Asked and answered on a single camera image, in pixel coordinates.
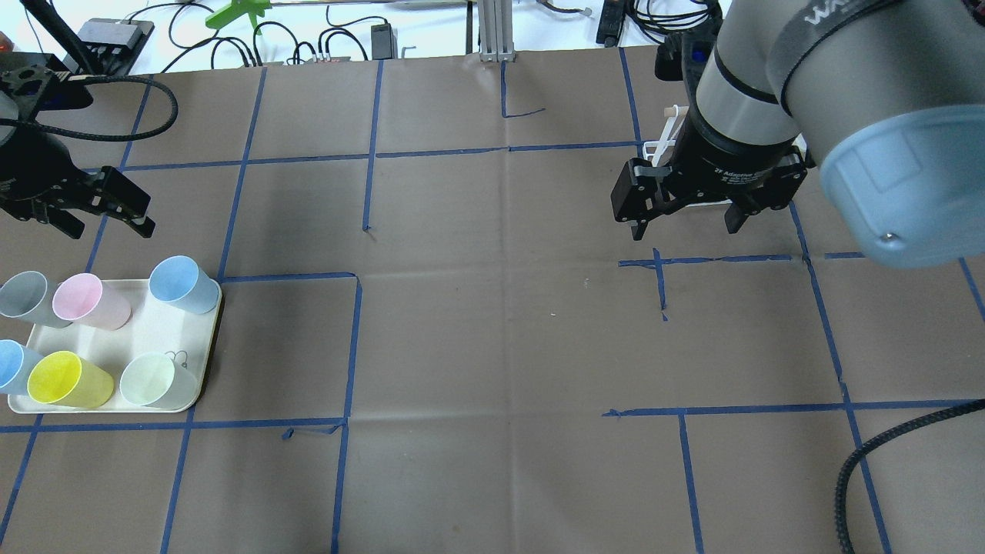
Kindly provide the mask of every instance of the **gray cup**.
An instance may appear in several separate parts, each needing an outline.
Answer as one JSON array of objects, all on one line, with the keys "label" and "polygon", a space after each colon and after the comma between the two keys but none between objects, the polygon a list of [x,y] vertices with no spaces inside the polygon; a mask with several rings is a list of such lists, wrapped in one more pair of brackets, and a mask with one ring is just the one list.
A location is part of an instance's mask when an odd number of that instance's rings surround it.
[{"label": "gray cup", "polygon": [[54,294],[55,287],[41,273],[18,273],[0,288],[0,314],[46,327],[67,327],[71,321],[51,310]]}]

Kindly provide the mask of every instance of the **blue cup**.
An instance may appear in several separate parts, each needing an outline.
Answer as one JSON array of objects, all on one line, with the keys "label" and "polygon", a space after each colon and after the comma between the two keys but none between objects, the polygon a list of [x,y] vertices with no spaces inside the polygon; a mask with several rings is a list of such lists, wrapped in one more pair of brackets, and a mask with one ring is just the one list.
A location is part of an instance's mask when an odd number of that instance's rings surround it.
[{"label": "blue cup", "polygon": [[28,377],[41,358],[43,356],[17,341],[0,340],[0,392],[27,394]]},{"label": "blue cup", "polygon": [[219,283],[188,256],[172,256],[151,272],[151,295],[191,313],[207,313],[219,303]]}]

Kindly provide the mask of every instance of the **white cup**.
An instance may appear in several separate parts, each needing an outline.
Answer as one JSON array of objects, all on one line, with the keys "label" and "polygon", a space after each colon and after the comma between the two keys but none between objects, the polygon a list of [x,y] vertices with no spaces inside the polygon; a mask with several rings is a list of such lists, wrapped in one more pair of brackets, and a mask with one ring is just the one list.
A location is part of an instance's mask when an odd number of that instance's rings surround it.
[{"label": "white cup", "polygon": [[119,291],[92,273],[79,273],[58,286],[51,299],[55,315],[109,331],[122,327],[133,308]]},{"label": "white cup", "polygon": [[151,272],[151,295],[191,313],[211,312],[219,303],[219,283],[188,256],[172,256]]},{"label": "white cup", "polygon": [[43,356],[17,341],[0,340],[0,392],[27,394],[28,376],[41,358]]},{"label": "white cup", "polygon": [[55,287],[37,271],[25,271],[10,278],[0,288],[0,314],[45,327],[67,327],[66,321],[55,315],[51,299]]},{"label": "white cup", "polygon": [[[183,354],[184,361],[178,362]],[[198,389],[188,371],[188,354],[149,352],[134,358],[120,376],[120,394],[135,406],[177,410],[187,406]]]}]

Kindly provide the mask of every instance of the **black tube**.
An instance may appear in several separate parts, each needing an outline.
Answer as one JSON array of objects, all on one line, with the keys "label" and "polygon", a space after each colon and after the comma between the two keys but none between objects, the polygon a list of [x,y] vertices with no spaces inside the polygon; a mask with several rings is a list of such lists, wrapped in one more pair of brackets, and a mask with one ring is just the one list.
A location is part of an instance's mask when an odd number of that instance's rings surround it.
[{"label": "black tube", "polygon": [[31,15],[48,31],[48,34],[65,48],[69,57],[74,59],[79,67],[90,75],[102,75],[102,64],[99,63],[96,55],[82,44],[79,36],[61,19],[61,16],[51,5],[44,0],[21,0],[21,4],[31,12]]}]

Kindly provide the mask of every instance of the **green object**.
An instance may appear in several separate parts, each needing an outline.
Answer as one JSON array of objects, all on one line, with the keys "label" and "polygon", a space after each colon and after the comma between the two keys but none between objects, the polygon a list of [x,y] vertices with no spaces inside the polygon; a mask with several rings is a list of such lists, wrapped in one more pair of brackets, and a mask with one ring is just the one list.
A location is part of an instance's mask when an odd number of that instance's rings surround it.
[{"label": "green object", "polygon": [[264,12],[271,7],[270,0],[231,0],[228,6],[216,10],[216,13],[205,18],[205,26],[218,30],[239,19],[240,16],[249,15],[249,22],[256,30],[256,18],[262,18]]}]

